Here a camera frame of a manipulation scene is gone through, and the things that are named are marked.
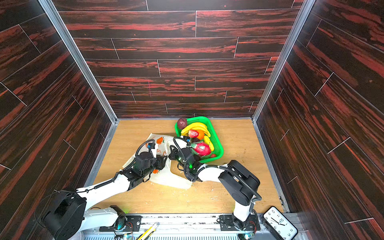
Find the white plastic bag orange print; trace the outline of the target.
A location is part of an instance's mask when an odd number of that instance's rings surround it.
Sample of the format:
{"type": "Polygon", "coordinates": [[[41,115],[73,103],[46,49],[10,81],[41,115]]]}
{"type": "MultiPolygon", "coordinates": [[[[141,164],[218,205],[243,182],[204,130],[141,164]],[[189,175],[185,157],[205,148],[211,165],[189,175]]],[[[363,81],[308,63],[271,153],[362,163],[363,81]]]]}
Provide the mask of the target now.
{"type": "Polygon", "coordinates": [[[192,183],[171,172],[171,160],[169,159],[170,146],[173,144],[173,137],[167,135],[150,134],[147,140],[140,145],[134,155],[125,163],[124,168],[119,171],[116,181],[123,184],[124,189],[131,190],[141,183],[151,181],[155,184],[178,188],[189,189],[192,183]],[[146,177],[140,177],[133,172],[135,157],[142,152],[148,152],[146,141],[154,139],[158,144],[157,157],[167,157],[166,165],[163,170],[154,169],[146,177]]]}

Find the pink dragon fruit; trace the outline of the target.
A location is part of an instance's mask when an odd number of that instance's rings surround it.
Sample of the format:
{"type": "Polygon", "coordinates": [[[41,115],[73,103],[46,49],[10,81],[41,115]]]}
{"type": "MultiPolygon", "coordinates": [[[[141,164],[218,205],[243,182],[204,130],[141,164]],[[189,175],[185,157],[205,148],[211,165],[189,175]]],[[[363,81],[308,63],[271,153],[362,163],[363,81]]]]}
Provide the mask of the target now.
{"type": "Polygon", "coordinates": [[[200,157],[205,157],[212,154],[210,146],[204,142],[191,143],[191,150],[194,154],[200,157]]]}

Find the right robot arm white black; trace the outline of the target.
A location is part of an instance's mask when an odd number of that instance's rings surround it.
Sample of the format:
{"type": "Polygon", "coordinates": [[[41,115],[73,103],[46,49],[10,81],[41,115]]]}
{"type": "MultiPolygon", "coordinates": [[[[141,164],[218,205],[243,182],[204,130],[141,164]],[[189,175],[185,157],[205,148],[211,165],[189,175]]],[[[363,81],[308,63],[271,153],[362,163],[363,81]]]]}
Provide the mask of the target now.
{"type": "Polygon", "coordinates": [[[217,166],[202,164],[191,147],[171,146],[170,159],[182,167],[187,180],[194,182],[218,182],[235,200],[232,213],[234,224],[244,224],[254,210],[255,202],[261,201],[258,193],[260,180],[236,160],[217,166]]]}

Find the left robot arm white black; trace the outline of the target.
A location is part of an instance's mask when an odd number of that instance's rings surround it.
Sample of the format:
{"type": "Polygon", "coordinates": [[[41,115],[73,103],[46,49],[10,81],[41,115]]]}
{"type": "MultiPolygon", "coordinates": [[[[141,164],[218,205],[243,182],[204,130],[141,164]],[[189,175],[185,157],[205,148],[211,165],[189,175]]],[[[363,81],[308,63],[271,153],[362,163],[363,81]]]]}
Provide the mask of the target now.
{"type": "Polygon", "coordinates": [[[93,206],[146,182],[154,170],[165,167],[167,158],[143,152],[134,158],[131,167],[118,171],[107,181],[75,191],[59,191],[43,214],[42,223],[56,240],[69,240],[78,232],[97,227],[124,230],[127,219],[123,210],[115,205],[106,209],[93,206]]]}

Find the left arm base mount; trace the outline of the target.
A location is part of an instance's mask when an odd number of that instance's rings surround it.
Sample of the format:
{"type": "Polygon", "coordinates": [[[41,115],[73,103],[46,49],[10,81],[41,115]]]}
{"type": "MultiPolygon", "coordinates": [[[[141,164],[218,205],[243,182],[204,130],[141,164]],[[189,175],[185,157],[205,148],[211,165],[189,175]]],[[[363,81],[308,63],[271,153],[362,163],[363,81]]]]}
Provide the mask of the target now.
{"type": "Polygon", "coordinates": [[[138,232],[141,227],[141,215],[128,215],[116,205],[111,205],[111,208],[118,214],[115,223],[110,227],[100,227],[100,232],[138,232]]]}

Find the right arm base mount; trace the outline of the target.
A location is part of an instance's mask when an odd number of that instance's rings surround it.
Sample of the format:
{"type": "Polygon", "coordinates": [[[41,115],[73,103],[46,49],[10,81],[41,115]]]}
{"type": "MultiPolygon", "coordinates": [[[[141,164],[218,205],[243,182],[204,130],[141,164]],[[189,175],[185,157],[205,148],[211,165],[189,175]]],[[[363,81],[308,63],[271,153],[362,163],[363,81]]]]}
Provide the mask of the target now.
{"type": "Polygon", "coordinates": [[[261,230],[257,215],[249,215],[245,221],[237,219],[233,214],[219,215],[217,223],[220,225],[221,231],[252,231],[261,230]]]}

